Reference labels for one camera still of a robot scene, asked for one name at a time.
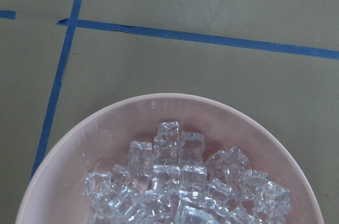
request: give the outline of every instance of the ice cube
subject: ice cube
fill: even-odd
[[[244,209],[237,207],[229,213],[231,224],[254,224],[255,219],[248,214]]]
[[[181,169],[179,196],[181,199],[203,202],[207,170],[203,166],[184,165]]]
[[[110,190],[111,187],[111,173],[89,173],[85,180],[85,195],[100,195],[103,196]]]
[[[267,208],[259,206],[253,208],[253,216],[257,223],[263,224],[286,224],[285,216],[269,213]]]
[[[225,205],[228,200],[233,199],[233,188],[217,178],[207,185],[207,195],[213,199],[215,204]]]
[[[128,152],[129,172],[151,174],[154,165],[152,143],[132,141]]]
[[[178,166],[154,165],[152,189],[163,193],[178,194],[180,168]]]
[[[177,145],[176,142],[163,139],[160,136],[154,138],[153,152],[155,163],[162,165],[177,164]]]
[[[224,206],[215,204],[214,199],[206,196],[203,210],[212,215],[213,218],[219,223],[229,224],[229,210]]]
[[[144,204],[147,217],[153,220],[169,219],[176,210],[172,206],[172,199],[169,194],[161,194],[153,190],[146,191]]]
[[[278,183],[269,181],[256,189],[258,204],[266,208],[270,216],[286,215],[291,211],[291,192]]]
[[[179,166],[202,165],[202,153],[205,151],[204,139],[204,134],[181,132],[178,147]]]
[[[162,122],[158,126],[160,139],[169,140],[177,144],[180,137],[180,125],[178,122]]]
[[[220,160],[224,158],[225,154],[225,150],[219,150],[216,153],[210,155],[206,160],[204,165],[207,168],[207,172],[211,175],[211,178],[221,179],[225,177],[224,167],[218,165]]]
[[[112,184],[110,191],[105,196],[94,195],[91,201],[91,207],[97,213],[105,214],[108,203],[119,196],[121,192],[122,188],[118,188],[116,185]]]
[[[269,175],[266,172],[259,172],[253,169],[244,171],[239,178],[239,188],[244,199],[253,199],[256,197],[257,188],[269,181]]]
[[[142,197],[134,191],[127,190],[123,196],[118,196],[109,202],[109,208],[114,217],[114,223],[134,222],[141,220],[146,211]]]
[[[131,173],[131,179],[128,186],[139,194],[143,194],[150,185],[151,176],[138,172]]]
[[[217,161],[217,164],[219,166],[230,166],[232,164],[237,165],[238,164],[238,155],[237,151],[235,149],[225,150],[222,151],[223,155],[222,157]]]
[[[185,200],[183,198],[181,198],[181,199],[179,198],[176,213],[182,212],[184,210],[184,207],[187,206],[187,205],[190,206],[190,207],[199,209],[199,210],[204,209],[204,207],[206,206],[205,202],[197,202],[197,201],[191,201],[191,200]]]
[[[239,183],[239,178],[242,175],[242,168],[236,164],[231,164],[229,166],[225,166],[225,175],[221,179],[223,182],[237,187]]]
[[[247,158],[247,156],[240,150],[239,147],[237,146],[233,146],[230,151],[232,153],[235,153],[237,155],[237,162],[238,165],[244,169],[249,168],[249,166],[251,165],[251,162],[249,161],[249,159]]]
[[[112,182],[117,186],[126,186],[129,183],[130,179],[131,174],[126,168],[120,165],[115,165],[112,168]]]
[[[177,214],[176,223],[218,224],[209,213],[188,205],[185,205],[182,211]]]

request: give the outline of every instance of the bowl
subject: bowl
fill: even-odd
[[[157,126],[178,121],[206,135],[204,158],[237,145],[254,169],[291,190],[288,224],[324,223],[314,193],[287,150],[261,125],[207,98],[174,93],[129,98],[107,106],[68,132],[41,163],[23,197],[16,224],[84,224],[90,200],[82,195],[86,174],[100,158],[125,165],[129,142],[152,141]]]

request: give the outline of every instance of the pile of ice cubes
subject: pile of ice cubes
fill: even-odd
[[[87,224],[283,224],[290,191],[251,169],[238,147],[219,150],[204,163],[204,135],[159,124],[151,142],[132,141],[128,167],[89,173],[92,197]]]

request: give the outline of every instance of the gray floor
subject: gray floor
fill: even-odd
[[[29,182],[73,0],[0,0],[3,223]],[[339,0],[83,0],[80,19],[339,50]],[[124,98],[208,97],[274,134],[309,179],[325,223],[339,213],[339,61],[77,29],[48,149],[74,125]]]

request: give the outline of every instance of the blue painter's tape line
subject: blue painter's tape line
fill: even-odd
[[[68,20],[61,20],[57,24],[67,25],[67,22]],[[104,23],[104,22],[96,22],[96,21],[89,21],[89,20],[78,20],[77,27],[95,29],[95,30],[103,30],[103,31],[118,31],[118,32],[165,38],[165,39],[195,41],[195,42],[217,44],[217,45],[224,45],[224,46],[237,47],[237,48],[248,48],[248,49],[266,50],[266,51],[273,51],[273,52],[291,53],[295,55],[339,59],[339,51],[336,51],[336,50],[294,46],[294,45],[279,44],[279,43],[265,42],[265,41],[236,39],[236,38],[190,33],[190,32],[178,32],[178,31],[146,28],[146,27],[139,27],[139,26],[126,26],[126,25],[121,25],[121,24]]]
[[[2,19],[15,19],[16,12],[15,11],[2,11],[0,10],[0,18]]]
[[[61,50],[61,55],[59,59],[57,72],[55,74],[51,95],[49,97],[46,115],[43,121],[40,140],[39,140],[39,144],[37,147],[37,153],[35,155],[34,164],[32,168],[31,178],[33,177],[39,165],[43,161],[45,153],[46,153],[48,139],[49,139],[52,123],[53,123],[54,113],[55,113],[57,102],[59,99],[63,74],[64,74],[64,70],[66,67],[69,51],[72,46],[72,41],[73,41],[73,37],[74,37],[76,25],[77,25],[77,20],[79,17],[81,2],[82,0],[73,1],[72,11],[71,11],[69,20],[67,20],[67,31],[66,31],[66,35],[64,38],[63,48]]]

